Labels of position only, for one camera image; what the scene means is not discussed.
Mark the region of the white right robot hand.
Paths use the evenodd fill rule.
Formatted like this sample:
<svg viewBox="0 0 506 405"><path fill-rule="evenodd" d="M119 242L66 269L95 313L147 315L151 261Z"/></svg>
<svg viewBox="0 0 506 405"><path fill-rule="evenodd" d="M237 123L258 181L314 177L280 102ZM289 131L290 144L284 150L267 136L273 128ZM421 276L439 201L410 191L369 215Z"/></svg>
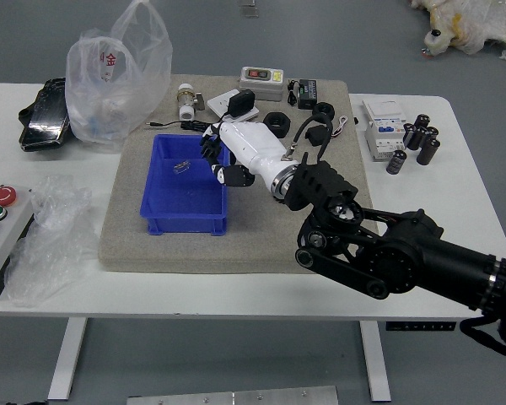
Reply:
<svg viewBox="0 0 506 405"><path fill-rule="evenodd" d="M232 152L238 165L224 166L218 162L222 145ZM220 183L250 186L259 175L277 199L285 197L299 164L288 157L279 139L259 122L212 124L202 135L201 147L202 156Z"/></svg>

